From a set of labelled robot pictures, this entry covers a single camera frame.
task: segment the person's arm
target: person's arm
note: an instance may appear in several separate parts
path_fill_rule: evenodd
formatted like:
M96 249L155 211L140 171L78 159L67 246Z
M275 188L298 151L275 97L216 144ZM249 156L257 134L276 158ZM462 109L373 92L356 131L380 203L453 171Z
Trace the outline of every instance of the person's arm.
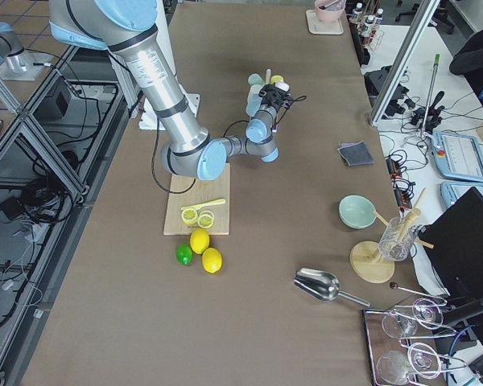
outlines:
M460 51L449 64L449 71L454 75L464 75L479 68L483 68L483 48L471 52Z

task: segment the brown table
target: brown table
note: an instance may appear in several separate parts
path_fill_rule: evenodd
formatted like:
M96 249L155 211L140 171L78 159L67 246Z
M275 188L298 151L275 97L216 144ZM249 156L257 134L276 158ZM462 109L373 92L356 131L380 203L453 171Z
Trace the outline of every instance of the brown table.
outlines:
M366 124L348 26L340 36L310 35L305 11L178 6L170 30L178 76L201 94L199 120L214 136L246 117L252 72L270 67L294 97L308 98L280 124L276 162L231 160L230 235L212 238L224 255L215 275L199 257L177 262L188 238L163 236L167 195L150 172L155 133L132 121L21 385L369 384L358 305L319 302L293 284L309 267L335 273L375 308L403 297L350 268L351 248L378 240L383 226L345 227L340 200L365 195L387 218L397 208L378 133ZM344 166L338 144L360 140L375 165ZM393 280L416 286L412 264L397 264Z

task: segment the robotic arm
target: robotic arm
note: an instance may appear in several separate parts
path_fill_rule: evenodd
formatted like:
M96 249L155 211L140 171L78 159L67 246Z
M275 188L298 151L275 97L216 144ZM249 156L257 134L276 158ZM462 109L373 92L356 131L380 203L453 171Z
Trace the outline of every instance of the robotic arm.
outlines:
M32 68L32 55L25 51L12 27L0 22L0 64L7 63L7 67L15 73L21 74Z
M170 135L163 147L162 162L176 175L212 180L235 154L258 155L265 162L279 151L272 136L275 118L291 101L287 84L266 85L262 103L250 121L248 138L230 136L211 139L195 119L188 99L162 53L156 35L155 0L50 0L52 35L63 43L121 56Z

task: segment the label on robot arm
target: label on robot arm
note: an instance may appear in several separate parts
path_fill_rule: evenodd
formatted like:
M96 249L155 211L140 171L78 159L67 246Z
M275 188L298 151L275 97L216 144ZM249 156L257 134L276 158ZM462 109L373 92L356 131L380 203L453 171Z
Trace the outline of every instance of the label on robot arm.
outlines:
M127 66L141 88L147 88L168 78L162 60L155 51L143 52L136 60L127 62Z

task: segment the lemon slice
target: lemon slice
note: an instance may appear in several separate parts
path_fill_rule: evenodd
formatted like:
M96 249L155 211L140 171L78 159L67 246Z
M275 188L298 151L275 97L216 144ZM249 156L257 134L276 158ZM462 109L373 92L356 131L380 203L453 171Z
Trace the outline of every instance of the lemon slice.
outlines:
M204 229L209 229L215 222L215 215L212 211L202 211L197 219L197 225Z
M196 223L199 215L197 214L195 209L193 209L192 207L188 207L180 213L180 218L185 225L193 225L194 223Z

